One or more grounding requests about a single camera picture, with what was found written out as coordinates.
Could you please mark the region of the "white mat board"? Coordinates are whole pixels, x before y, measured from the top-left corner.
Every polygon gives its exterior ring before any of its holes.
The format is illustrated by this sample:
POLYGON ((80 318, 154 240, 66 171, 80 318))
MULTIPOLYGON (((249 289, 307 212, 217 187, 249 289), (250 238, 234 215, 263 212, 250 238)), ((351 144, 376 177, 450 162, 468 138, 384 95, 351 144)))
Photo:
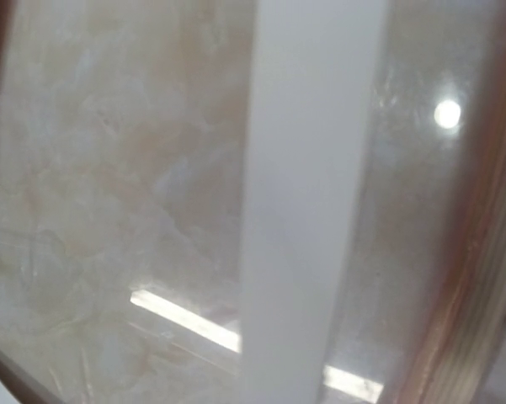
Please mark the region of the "white mat board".
POLYGON ((386 1, 256 8, 240 251, 241 403, 315 403, 368 142, 386 1))

